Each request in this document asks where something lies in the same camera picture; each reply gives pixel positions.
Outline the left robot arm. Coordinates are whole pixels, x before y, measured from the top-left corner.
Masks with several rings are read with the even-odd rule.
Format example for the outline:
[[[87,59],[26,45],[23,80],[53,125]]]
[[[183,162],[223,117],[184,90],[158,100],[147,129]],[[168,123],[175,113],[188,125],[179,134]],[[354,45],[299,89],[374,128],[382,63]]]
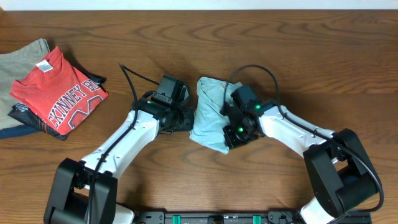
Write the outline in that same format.
[[[161,132],[191,131],[193,108],[141,98],[99,148],[80,161],[64,159],[55,172],[44,223],[132,223],[134,212],[117,203],[118,180]]]

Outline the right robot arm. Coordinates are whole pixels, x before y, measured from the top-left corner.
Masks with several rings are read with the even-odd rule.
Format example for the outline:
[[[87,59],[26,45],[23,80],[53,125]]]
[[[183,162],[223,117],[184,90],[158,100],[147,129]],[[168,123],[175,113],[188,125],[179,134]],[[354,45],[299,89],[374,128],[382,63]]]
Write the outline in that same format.
[[[221,112],[229,119],[223,131],[230,149],[266,136],[304,159],[314,198],[296,214],[282,214],[286,223],[354,223],[382,207],[381,180],[354,131],[319,128],[277,100],[234,98]]]

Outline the light blue t-shirt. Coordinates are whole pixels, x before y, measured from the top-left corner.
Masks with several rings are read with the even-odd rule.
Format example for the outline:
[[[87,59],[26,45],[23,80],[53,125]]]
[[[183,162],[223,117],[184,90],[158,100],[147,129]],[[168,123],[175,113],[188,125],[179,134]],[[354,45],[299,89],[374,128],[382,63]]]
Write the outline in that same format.
[[[226,83],[209,77],[201,77],[197,82],[198,103],[194,112],[193,129],[190,139],[202,146],[223,154],[229,153],[225,144],[223,128],[229,125],[227,116],[220,111],[223,103],[231,104],[231,94],[242,87],[242,83]]]

